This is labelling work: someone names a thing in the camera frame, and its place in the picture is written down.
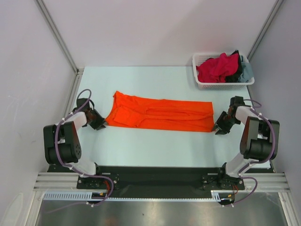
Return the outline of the orange t-shirt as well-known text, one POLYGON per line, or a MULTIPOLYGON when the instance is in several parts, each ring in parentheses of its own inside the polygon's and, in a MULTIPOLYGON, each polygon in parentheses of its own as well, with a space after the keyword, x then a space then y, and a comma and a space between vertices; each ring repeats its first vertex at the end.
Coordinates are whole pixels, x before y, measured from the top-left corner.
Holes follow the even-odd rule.
POLYGON ((214 109, 211 102, 151 99, 116 91, 106 118, 110 126, 188 132, 211 132, 214 109))

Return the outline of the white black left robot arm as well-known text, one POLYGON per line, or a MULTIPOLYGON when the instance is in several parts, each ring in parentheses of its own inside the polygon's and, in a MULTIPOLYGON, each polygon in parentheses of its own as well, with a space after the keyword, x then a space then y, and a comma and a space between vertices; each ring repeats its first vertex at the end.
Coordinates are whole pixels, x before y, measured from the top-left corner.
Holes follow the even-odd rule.
POLYGON ((100 174, 97 163, 82 156, 78 131, 90 126, 98 131, 106 128, 106 121, 95 109, 95 104, 87 98, 76 101, 76 108, 71 117, 61 125, 47 125, 43 128, 45 159, 50 165, 67 167, 76 171, 80 177, 87 178, 93 188, 103 185, 104 177, 100 174))

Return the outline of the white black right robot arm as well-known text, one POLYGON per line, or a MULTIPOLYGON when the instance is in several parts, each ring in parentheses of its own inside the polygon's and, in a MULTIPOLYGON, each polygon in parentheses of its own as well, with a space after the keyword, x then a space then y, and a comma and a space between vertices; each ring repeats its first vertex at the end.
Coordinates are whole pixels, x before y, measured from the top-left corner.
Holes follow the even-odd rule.
POLYGON ((242 176, 252 166, 275 159, 278 150, 280 123, 256 112, 245 104, 243 97, 230 99, 228 111, 223 111, 212 131, 216 135, 226 135, 235 125, 244 124, 239 145, 239 153, 219 169, 214 180, 222 190, 230 190, 243 184, 242 176))

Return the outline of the grey blue t-shirt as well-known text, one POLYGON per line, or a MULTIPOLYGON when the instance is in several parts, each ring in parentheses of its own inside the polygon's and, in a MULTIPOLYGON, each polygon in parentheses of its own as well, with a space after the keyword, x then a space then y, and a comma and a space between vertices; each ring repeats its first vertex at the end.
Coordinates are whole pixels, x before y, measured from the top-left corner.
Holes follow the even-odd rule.
POLYGON ((238 81, 241 83, 247 83, 253 78, 252 66, 246 59, 241 55, 241 65, 242 65, 242 74, 240 75, 238 81))

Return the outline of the magenta t-shirt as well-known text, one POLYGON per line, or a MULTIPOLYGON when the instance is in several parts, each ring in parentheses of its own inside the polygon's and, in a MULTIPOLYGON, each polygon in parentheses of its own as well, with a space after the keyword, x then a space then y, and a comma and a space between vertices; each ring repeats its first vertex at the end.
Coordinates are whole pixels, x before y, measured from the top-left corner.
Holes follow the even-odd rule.
POLYGON ((217 58, 209 58, 196 66, 198 81, 202 83, 238 82, 242 74, 241 58, 238 51, 231 55, 221 53, 217 58))

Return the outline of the white perforated laundry basket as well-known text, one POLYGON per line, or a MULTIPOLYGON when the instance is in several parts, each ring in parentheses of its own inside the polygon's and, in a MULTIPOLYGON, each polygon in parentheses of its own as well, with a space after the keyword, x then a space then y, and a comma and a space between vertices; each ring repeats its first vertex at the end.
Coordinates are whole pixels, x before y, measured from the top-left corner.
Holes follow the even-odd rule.
POLYGON ((200 90, 234 90, 254 84, 251 64, 238 50, 195 53, 192 68, 200 90))

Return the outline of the aluminium left side rail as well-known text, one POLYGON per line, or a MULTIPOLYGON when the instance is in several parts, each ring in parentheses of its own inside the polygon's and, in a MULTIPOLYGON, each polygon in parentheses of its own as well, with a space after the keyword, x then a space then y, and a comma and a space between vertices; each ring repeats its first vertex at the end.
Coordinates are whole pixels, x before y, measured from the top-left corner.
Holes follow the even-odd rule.
POLYGON ((84 68, 80 68, 77 73, 69 72, 55 86, 58 113, 60 118, 67 116, 73 109, 84 68))

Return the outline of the black front mounting rail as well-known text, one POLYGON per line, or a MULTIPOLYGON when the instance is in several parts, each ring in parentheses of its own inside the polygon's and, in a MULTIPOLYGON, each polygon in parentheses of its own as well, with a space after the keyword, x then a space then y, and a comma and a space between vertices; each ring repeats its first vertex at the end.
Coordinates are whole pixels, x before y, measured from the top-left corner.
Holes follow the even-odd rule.
MULTIPOLYGON (((214 180, 220 168, 181 167, 99 167, 102 178, 82 178, 78 175, 78 190, 100 191, 105 182, 113 189, 111 198, 121 199, 198 199, 208 198, 212 190, 222 190, 214 180)), ((60 166, 51 165, 51 173, 75 173, 60 166)), ((245 183, 230 190, 243 191, 245 183)))

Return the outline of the aluminium front frame rail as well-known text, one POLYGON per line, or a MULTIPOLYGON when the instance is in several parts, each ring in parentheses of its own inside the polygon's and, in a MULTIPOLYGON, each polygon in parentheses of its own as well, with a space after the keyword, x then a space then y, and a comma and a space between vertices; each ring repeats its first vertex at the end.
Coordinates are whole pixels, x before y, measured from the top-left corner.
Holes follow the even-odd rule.
MULTIPOLYGON (((290 187, 284 173, 245 173, 243 175, 245 188, 250 192, 255 182, 258 182, 256 192, 289 193, 290 187)), ((33 186, 34 191, 75 191, 78 181, 77 173, 39 173, 33 186)))

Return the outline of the aluminium right corner post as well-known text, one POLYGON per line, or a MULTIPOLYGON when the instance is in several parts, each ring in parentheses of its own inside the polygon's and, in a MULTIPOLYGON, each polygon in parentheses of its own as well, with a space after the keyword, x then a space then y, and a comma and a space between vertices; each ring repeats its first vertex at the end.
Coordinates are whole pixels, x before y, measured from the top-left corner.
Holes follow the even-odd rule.
POLYGON ((252 60, 254 57, 258 47, 260 46, 261 42, 263 41, 265 35, 267 34, 269 28, 271 27, 273 21, 277 17, 278 13, 280 12, 285 0, 276 0, 271 11, 269 12, 265 22, 263 23, 262 28, 260 29, 259 34, 257 35, 255 42, 253 43, 250 51, 247 54, 247 59, 249 61, 252 60))

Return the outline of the aluminium corner post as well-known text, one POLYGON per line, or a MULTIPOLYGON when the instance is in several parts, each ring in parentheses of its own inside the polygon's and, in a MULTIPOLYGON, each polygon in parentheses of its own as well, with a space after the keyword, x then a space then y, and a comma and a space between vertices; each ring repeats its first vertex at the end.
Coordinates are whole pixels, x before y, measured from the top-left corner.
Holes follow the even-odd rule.
POLYGON ((71 67, 72 71, 77 74, 79 69, 75 64, 75 61, 73 60, 73 57, 71 56, 71 53, 60 33, 58 30, 58 27, 53 19, 53 17, 50 14, 50 11, 48 10, 45 2, 43 0, 35 0, 35 4, 37 5, 38 9, 40 10, 40 13, 42 14, 47 26, 50 29, 50 32, 52 33, 54 39, 56 40, 59 48, 61 49, 64 57, 67 60, 67 63, 71 67))
POLYGON ((278 13, 280 12, 285 0, 276 0, 271 11, 269 12, 265 22, 263 23, 262 28, 260 29, 259 34, 257 35, 255 42, 253 43, 250 51, 247 54, 247 59, 249 61, 252 60, 254 57, 258 47, 260 46, 261 42, 263 41, 265 35, 267 34, 269 28, 271 27, 273 21, 277 17, 278 13))

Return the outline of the aluminium left corner post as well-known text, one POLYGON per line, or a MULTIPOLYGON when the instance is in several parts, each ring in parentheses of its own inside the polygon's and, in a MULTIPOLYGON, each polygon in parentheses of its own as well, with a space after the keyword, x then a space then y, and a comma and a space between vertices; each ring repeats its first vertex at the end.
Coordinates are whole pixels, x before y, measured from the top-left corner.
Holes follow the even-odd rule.
POLYGON ((58 30, 58 27, 53 19, 53 17, 50 14, 50 11, 48 10, 45 2, 43 0, 35 0, 35 4, 37 5, 38 9, 40 10, 40 13, 42 14, 47 26, 50 29, 50 32, 52 33, 54 39, 56 40, 59 48, 61 49, 64 57, 67 60, 67 63, 71 67, 72 71, 77 74, 79 69, 75 64, 75 61, 73 60, 73 57, 71 56, 71 53, 60 33, 58 30))

